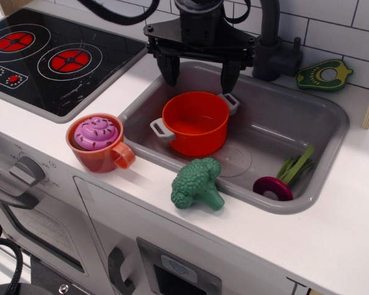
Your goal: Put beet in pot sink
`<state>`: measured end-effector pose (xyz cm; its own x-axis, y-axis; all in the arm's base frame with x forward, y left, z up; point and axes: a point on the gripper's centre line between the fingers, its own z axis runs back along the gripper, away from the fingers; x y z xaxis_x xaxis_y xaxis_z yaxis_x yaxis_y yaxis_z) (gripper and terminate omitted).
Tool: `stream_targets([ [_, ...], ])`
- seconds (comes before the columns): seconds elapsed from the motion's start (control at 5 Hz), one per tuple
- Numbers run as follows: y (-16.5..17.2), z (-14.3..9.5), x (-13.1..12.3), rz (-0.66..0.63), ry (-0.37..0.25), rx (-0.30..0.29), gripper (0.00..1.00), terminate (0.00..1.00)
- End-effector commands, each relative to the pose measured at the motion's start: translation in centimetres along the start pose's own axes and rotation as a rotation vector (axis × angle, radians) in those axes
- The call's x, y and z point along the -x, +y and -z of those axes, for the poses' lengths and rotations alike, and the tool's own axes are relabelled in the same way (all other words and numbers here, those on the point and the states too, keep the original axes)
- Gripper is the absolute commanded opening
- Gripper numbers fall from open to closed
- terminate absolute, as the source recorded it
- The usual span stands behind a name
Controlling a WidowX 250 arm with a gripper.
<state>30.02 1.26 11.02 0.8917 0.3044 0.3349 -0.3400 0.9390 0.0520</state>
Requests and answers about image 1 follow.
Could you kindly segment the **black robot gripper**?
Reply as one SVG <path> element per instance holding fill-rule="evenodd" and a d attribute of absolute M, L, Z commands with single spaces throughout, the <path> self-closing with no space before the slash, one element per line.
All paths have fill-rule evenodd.
<path fill-rule="evenodd" d="M 167 84 L 177 84 L 179 58 L 212 61 L 223 63 L 222 93 L 231 93 L 240 72 L 253 65 L 257 45 L 256 37 L 230 25 L 221 9 L 204 14 L 181 11 L 177 19 L 146 25 L 144 34 Z"/>

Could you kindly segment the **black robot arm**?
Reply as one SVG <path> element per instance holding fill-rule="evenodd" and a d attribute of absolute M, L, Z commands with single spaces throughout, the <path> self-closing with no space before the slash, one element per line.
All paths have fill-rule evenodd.
<path fill-rule="evenodd" d="M 181 58 L 220 63 L 223 93 L 232 92 L 241 70 L 253 64 L 256 37 L 233 27 L 248 17 L 225 16 L 222 1 L 175 1 L 179 18 L 144 28 L 148 52 L 166 83 L 176 85 Z"/>

